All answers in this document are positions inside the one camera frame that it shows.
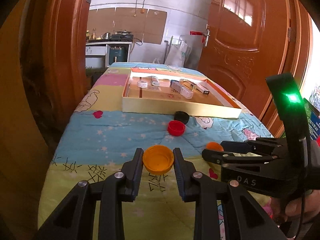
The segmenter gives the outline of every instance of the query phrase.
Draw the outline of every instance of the yellow box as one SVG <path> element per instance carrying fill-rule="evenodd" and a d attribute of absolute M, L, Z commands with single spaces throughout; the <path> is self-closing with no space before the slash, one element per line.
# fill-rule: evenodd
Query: yellow box
<path fill-rule="evenodd" d="M 151 76 L 159 79 L 159 87 L 151 85 Z M 147 81 L 148 87 L 137 87 L 139 80 Z M 210 93 L 204 95 L 193 89 L 193 97 L 186 99 L 170 87 L 170 80 L 177 80 L 190 90 L 190 83 L 185 80 L 198 83 Z M 184 111 L 192 116 L 238 118 L 241 108 L 207 78 L 185 73 L 132 68 L 122 95 L 122 111 L 146 114 L 174 114 L 176 111 Z"/>

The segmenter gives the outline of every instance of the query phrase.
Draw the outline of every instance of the cartoon print blanket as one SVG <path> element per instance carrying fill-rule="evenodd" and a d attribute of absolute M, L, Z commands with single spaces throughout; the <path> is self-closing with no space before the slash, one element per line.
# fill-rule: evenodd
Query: cartoon print blanket
<path fill-rule="evenodd" d="M 210 141 L 244 141 L 271 137 L 264 125 L 240 102 L 243 109 L 236 120 L 190 117 L 186 132 L 173 137 L 166 131 L 171 115 L 121 112 L 121 95 L 130 68 L 152 68 L 169 72 L 181 71 L 195 76 L 201 73 L 167 65 L 114 63 L 95 83 L 71 116 L 48 169 L 42 190 L 38 226 L 41 226 L 59 202 L 80 180 L 90 183 L 104 180 L 133 158 L 136 148 L 161 144 L 179 147 L 185 159 L 212 179 L 220 179 L 220 167 L 201 158 Z M 253 194 L 271 212 L 269 198 Z M 133 203 L 123 203 L 126 239 L 192 239 L 195 203 L 184 203 L 178 193 L 173 169 L 156 176 L 143 170 L 139 195 Z M 224 223 L 219 206 L 220 230 Z M 96 212 L 94 238 L 97 239 L 99 212 Z"/>

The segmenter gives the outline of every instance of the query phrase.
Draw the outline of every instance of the bottle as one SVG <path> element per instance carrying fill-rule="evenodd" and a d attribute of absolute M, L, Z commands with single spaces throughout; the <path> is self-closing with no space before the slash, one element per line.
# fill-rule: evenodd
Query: bottle
<path fill-rule="evenodd" d="M 96 39 L 96 28 L 93 29 L 92 39 L 93 39 L 93 40 Z"/>

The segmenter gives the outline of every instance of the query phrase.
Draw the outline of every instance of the wooden door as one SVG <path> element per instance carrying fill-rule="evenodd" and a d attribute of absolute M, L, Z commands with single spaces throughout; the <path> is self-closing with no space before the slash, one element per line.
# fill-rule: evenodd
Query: wooden door
<path fill-rule="evenodd" d="M 91 0 L 31 0 L 21 64 L 39 91 L 33 105 L 46 126 L 64 130 L 87 93 L 85 34 Z"/>
<path fill-rule="evenodd" d="M 262 118 L 271 101 L 265 78 L 282 72 L 288 0 L 212 0 L 210 37 L 198 70 Z"/>

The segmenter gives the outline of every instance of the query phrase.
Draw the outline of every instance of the bottle cap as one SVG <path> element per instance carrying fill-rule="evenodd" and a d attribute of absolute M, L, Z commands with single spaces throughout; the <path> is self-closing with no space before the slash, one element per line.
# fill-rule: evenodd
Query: bottle cap
<path fill-rule="evenodd" d="M 170 80 L 170 85 L 172 84 L 172 82 L 179 82 L 179 81 L 172 79 L 172 80 Z"/>
<path fill-rule="evenodd" d="M 189 122 L 189 118 L 190 118 L 190 116 L 186 112 L 183 112 L 183 111 L 175 112 L 174 117 L 173 117 L 174 120 L 183 122 L 184 124 L 187 124 Z"/>
<path fill-rule="evenodd" d="M 209 142 L 205 148 L 209 150 L 215 150 L 215 151 L 221 151 L 221 152 L 224 151 L 223 147 L 216 142 Z"/>
<path fill-rule="evenodd" d="M 154 145 L 146 149 L 142 156 L 147 171 L 154 175 L 167 173 L 173 165 L 173 152 L 163 145 Z"/>
<path fill-rule="evenodd" d="M 139 88 L 146 88 L 146 87 L 148 87 L 148 82 L 147 82 L 147 81 L 143 81 L 143 80 L 139 80 L 139 81 L 137 82 L 137 87 L 139 87 Z"/>
<path fill-rule="evenodd" d="M 180 136 L 186 130 L 186 126 L 183 122 L 174 120 L 168 123 L 168 132 L 173 136 Z"/>

